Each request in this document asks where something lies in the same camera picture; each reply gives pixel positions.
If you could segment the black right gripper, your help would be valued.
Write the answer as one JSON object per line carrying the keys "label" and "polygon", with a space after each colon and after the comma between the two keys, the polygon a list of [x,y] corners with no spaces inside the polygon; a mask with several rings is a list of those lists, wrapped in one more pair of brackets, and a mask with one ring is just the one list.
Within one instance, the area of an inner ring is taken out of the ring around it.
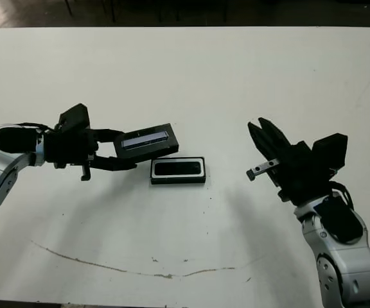
{"label": "black right gripper", "polygon": [[329,195],[330,180],[336,173],[336,141],[318,140],[312,147],[303,141],[290,144],[270,120],[263,117],[258,120],[260,127],[253,123],[247,126],[266,162],[247,170],[249,180],[268,174],[280,188],[281,200],[291,201],[295,206]]}

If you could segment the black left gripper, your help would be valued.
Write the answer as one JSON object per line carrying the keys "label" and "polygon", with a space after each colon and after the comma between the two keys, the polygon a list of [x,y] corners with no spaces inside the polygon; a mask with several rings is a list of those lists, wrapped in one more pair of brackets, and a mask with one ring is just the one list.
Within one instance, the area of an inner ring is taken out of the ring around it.
{"label": "black left gripper", "polygon": [[44,132],[44,160],[54,164],[56,169],[64,169],[67,165],[81,166],[81,180],[91,179],[91,168],[105,171],[135,169],[137,164],[118,157],[95,156],[99,148],[98,143],[114,142],[118,136],[123,134],[124,132],[119,130],[90,128],[67,132]]}

